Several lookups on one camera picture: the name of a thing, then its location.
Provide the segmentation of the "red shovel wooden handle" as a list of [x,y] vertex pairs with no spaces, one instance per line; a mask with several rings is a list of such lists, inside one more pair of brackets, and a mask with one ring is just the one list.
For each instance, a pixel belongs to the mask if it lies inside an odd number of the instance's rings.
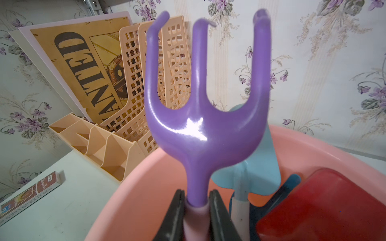
[[339,172],[321,169],[255,229],[263,241],[384,241],[386,207]]

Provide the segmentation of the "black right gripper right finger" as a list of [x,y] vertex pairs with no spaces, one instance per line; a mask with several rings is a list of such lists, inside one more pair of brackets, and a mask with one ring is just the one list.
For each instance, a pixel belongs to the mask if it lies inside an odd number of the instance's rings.
[[210,192],[210,241],[242,241],[217,189]]

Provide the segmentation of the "teal fork yellow handle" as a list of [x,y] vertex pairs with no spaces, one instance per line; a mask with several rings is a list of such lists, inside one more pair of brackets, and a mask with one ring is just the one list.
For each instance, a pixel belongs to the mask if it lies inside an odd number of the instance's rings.
[[300,183],[301,177],[292,174],[271,199],[261,207],[254,206],[248,200],[237,200],[233,194],[229,203],[229,214],[241,240],[259,241],[260,238],[255,229],[257,222],[285,200]]

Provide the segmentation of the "purple fork pink handle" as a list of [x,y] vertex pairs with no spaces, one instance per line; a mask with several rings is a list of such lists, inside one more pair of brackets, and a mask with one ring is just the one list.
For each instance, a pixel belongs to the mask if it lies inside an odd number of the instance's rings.
[[187,209],[183,229],[187,241],[210,237],[208,188],[212,174],[244,161],[257,148],[267,123],[270,70],[271,20],[267,10],[253,17],[254,45],[250,96],[238,110],[216,109],[207,96],[208,27],[214,22],[199,19],[193,26],[191,95],[179,109],[159,100],[158,34],[168,22],[162,12],[147,31],[145,112],[153,138],[167,154],[180,161],[187,174]]

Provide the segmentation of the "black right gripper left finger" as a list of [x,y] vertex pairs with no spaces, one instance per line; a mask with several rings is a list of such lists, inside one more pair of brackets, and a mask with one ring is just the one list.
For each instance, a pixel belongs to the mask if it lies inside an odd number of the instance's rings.
[[178,189],[153,241],[184,240],[185,192]]

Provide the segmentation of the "light blue trowel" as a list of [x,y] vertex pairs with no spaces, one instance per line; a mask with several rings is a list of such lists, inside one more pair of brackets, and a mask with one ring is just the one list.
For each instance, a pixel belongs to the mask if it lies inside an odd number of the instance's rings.
[[251,241],[251,208],[248,195],[271,195],[281,184],[276,152],[269,125],[266,125],[263,138],[257,149],[244,161],[216,171],[213,182],[227,189],[234,190],[229,208],[231,220],[241,240]]

